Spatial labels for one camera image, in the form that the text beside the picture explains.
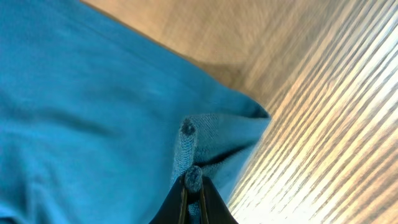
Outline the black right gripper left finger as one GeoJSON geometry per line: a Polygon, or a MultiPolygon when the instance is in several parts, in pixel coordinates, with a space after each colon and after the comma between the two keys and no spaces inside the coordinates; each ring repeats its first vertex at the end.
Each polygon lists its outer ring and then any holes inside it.
{"type": "Polygon", "coordinates": [[[187,224],[188,192],[184,176],[181,175],[173,184],[155,217],[149,224],[187,224]]]}

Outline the blue polo shirt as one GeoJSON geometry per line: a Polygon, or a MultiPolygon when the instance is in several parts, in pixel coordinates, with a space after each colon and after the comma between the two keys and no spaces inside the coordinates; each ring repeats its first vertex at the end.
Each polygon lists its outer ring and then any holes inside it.
{"type": "Polygon", "coordinates": [[[149,223],[192,165],[228,200],[270,120],[78,1],[1,2],[2,223],[149,223]]]}

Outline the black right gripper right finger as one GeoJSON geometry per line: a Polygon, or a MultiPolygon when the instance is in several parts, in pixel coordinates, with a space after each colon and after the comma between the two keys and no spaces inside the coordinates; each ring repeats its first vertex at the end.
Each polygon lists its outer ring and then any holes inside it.
{"type": "Polygon", "coordinates": [[[202,178],[199,204],[201,224],[238,224],[209,177],[202,178]]]}

